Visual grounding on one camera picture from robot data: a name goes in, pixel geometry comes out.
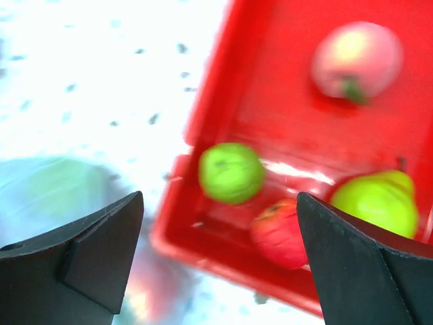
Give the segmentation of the red apple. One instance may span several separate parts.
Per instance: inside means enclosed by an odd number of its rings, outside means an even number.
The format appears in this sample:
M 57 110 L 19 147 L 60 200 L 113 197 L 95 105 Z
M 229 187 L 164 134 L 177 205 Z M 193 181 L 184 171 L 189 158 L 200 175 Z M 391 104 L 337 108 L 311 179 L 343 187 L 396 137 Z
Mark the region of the red apple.
M 270 261 L 286 269 L 308 263 L 296 210 L 297 201 L 286 198 L 267 207 L 250 225 L 250 237 Z

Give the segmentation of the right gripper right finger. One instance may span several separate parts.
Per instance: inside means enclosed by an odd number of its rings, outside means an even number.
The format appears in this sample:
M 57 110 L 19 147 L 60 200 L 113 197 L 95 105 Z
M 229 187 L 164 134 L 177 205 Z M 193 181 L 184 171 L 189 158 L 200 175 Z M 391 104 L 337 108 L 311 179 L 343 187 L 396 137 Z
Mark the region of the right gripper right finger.
M 297 212 L 326 324 L 432 323 L 432 246 L 306 192 Z

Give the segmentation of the green round fruit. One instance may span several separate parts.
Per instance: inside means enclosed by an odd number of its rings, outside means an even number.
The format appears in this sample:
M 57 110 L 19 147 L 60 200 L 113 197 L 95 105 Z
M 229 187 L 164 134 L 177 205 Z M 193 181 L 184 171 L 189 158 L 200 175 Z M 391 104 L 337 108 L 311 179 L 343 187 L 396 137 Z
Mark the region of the green round fruit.
M 207 197 L 237 205 L 260 192 L 265 181 L 265 168 L 251 147 L 225 142 L 202 153 L 198 181 Z

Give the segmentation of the pink peach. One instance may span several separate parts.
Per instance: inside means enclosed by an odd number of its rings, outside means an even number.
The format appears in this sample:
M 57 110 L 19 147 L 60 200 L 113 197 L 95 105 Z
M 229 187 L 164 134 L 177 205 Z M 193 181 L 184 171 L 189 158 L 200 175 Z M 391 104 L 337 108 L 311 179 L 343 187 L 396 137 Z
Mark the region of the pink peach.
M 350 22 L 331 31 L 317 47 L 311 77 L 319 91 L 363 105 L 387 88 L 403 64 L 403 46 L 389 28 Z

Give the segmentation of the green pear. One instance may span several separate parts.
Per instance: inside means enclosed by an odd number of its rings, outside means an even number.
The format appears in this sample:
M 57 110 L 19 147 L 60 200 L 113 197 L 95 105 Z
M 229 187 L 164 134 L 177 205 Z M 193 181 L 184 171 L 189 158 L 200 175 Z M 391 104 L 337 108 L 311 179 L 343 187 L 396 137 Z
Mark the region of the green pear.
M 329 203 L 363 221 L 413 239 L 419 213 L 410 176 L 388 170 L 352 177 L 340 185 Z

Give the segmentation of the blue cartoon plastic bag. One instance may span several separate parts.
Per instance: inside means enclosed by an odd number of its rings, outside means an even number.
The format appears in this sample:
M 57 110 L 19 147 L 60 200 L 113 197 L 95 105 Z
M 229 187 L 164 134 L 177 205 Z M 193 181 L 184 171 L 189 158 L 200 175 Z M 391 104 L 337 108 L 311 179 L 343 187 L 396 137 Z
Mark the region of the blue cartoon plastic bag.
M 105 167 L 66 157 L 1 163 L 1 248 L 91 215 L 129 194 Z M 159 256 L 143 217 L 120 313 L 2 314 L 2 324 L 180 324 L 191 301 L 187 272 Z

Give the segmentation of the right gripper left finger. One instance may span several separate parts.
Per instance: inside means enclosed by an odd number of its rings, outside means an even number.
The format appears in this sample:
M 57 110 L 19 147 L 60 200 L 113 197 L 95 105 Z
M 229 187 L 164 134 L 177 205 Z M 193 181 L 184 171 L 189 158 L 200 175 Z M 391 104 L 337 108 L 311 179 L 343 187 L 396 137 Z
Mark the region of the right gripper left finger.
M 143 195 L 1 248 L 2 314 L 118 314 L 143 219 Z

